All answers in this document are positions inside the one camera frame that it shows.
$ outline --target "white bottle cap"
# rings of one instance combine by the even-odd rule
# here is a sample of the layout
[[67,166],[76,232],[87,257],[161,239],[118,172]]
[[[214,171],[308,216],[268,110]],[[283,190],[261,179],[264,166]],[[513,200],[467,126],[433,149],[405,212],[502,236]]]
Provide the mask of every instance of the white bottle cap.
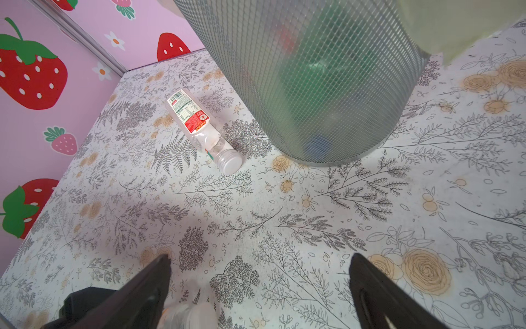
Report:
[[227,148],[219,152],[216,164],[222,174],[230,176],[241,168],[243,158],[235,149]]
[[200,303],[192,307],[185,329],[216,329],[217,316],[210,303]]

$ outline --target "wire mesh basket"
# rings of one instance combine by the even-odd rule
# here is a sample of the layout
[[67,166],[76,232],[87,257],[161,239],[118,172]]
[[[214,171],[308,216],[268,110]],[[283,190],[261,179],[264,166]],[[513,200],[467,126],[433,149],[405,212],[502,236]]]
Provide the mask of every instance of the wire mesh basket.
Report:
[[390,0],[174,0],[272,143],[299,163],[363,156],[429,55]]

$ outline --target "strawberry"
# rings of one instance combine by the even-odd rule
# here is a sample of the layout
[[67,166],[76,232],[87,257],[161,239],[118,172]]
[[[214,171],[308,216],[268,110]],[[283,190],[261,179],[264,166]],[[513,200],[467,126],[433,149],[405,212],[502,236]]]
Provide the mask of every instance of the strawberry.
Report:
[[0,34],[0,87],[27,108],[52,107],[66,85],[66,66],[42,44],[23,40],[15,23],[5,20],[19,39]]
[[77,153],[77,140],[72,134],[66,134],[64,128],[51,127],[47,128],[47,132],[44,132],[46,140],[51,142],[51,148],[59,153],[66,155],[75,155]]
[[40,178],[17,187],[5,197],[2,205],[5,213],[0,214],[4,215],[4,230],[24,239],[57,185],[57,180]]
[[78,0],[53,0],[62,10],[72,11],[78,3]]
[[172,33],[163,33],[159,36],[157,44],[157,61],[188,54],[190,49],[179,37]]

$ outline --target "clear plastic bottle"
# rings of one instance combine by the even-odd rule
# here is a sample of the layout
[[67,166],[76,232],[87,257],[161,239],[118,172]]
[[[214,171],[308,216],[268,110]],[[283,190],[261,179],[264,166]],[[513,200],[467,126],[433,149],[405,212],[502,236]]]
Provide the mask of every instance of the clear plastic bottle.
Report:
[[216,329],[217,316],[210,303],[181,303],[164,310],[157,329]]
[[193,146],[205,152],[221,173],[229,176],[241,168],[243,158],[213,126],[213,118],[188,90],[181,89],[165,102],[166,109]]

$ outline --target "table surface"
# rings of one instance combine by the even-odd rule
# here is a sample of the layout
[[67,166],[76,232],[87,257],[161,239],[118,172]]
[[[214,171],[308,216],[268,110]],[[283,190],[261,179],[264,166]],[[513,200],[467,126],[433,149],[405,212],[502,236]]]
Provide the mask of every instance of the table surface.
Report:
[[[388,140],[348,165],[272,147],[206,51],[125,74],[0,281],[19,328],[88,286],[172,260],[166,304],[210,301],[219,328],[356,328],[368,257],[451,328],[526,327],[526,27],[432,57]],[[186,87],[246,161],[221,176],[170,118]]]

